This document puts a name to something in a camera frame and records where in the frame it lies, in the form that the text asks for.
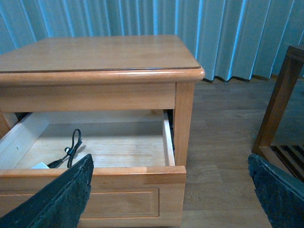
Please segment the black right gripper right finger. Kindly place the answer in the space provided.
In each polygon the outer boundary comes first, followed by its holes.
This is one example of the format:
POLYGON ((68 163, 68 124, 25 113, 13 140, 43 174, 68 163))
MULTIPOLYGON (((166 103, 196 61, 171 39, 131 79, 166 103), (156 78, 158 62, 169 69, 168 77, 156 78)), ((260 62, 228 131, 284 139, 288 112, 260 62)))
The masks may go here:
POLYGON ((271 226, 302 228, 304 183, 256 154, 249 155, 248 169, 271 226))

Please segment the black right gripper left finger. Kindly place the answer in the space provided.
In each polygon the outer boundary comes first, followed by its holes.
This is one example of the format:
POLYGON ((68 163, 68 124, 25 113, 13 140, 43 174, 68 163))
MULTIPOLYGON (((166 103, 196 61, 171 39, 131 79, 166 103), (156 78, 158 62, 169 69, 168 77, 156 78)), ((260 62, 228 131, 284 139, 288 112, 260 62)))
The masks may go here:
POLYGON ((87 154, 0 219, 2 228, 76 228, 91 192, 94 162, 87 154))

